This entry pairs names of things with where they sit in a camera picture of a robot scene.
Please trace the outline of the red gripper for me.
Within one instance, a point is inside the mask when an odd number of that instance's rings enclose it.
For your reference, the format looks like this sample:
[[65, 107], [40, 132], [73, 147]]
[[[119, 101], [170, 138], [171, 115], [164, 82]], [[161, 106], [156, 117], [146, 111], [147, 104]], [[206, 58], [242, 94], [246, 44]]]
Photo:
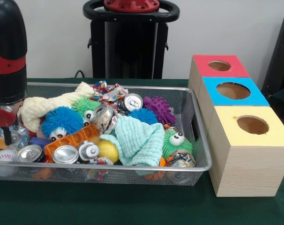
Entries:
[[16, 115], [0, 108], [0, 127], [3, 127], [4, 140], [6, 145], [12, 144], [12, 135], [9, 126], [13, 125]]

